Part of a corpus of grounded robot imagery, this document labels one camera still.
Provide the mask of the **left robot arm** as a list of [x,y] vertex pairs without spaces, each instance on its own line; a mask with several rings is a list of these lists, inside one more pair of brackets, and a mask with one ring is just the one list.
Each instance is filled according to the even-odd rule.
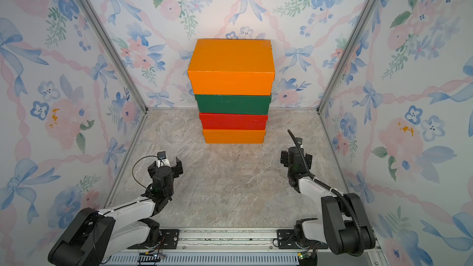
[[82,209],[48,254],[55,266],[100,266],[125,249],[157,254],[177,246],[178,230],[162,230],[153,219],[172,200],[174,180],[183,174],[182,161],[171,166],[163,151],[147,168],[151,184],[137,199],[113,208]]

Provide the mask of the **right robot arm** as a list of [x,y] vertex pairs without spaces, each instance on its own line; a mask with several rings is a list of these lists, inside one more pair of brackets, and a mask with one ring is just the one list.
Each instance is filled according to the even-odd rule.
[[376,246],[372,226],[357,194],[341,193],[317,179],[310,172],[312,156],[298,146],[282,151],[280,162],[288,168],[289,185],[319,206],[321,217],[298,220],[292,235],[280,239],[279,247],[309,249],[322,245],[334,254],[360,256]]

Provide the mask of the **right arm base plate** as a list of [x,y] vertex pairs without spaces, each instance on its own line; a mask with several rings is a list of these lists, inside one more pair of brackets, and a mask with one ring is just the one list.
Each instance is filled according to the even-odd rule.
[[298,249],[307,251],[310,249],[328,249],[328,245],[321,241],[308,240],[302,233],[294,229],[278,229],[277,237],[278,249]]

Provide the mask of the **red shoebox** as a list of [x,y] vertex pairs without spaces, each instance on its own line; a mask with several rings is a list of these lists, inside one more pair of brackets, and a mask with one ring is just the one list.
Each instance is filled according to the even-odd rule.
[[203,129],[264,130],[267,115],[239,115],[224,113],[200,113]]

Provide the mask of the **green shoebox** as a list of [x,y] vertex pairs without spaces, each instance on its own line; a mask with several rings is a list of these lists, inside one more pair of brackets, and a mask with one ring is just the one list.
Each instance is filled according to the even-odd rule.
[[196,94],[200,113],[268,115],[271,96],[227,96]]

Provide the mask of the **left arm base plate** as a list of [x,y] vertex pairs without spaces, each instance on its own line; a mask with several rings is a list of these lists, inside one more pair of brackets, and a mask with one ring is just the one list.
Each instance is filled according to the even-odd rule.
[[143,243],[128,247],[128,249],[176,249],[179,241],[179,229],[152,230]]

